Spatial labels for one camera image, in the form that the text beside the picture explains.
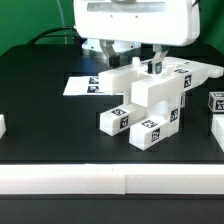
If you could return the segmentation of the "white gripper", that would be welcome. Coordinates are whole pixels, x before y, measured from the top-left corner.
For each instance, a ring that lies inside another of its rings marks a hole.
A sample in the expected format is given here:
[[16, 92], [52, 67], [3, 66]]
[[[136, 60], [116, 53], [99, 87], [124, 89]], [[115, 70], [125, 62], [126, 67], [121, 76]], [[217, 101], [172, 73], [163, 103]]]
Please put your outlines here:
[[168, 46], [189, 45], [200, 34], [196, 0], [74, 0], [74, 15], [80, 36], [101, 39], [109, 67], [120, 65], [110, 40], [158, 44], [149, 74], [162, 72]]

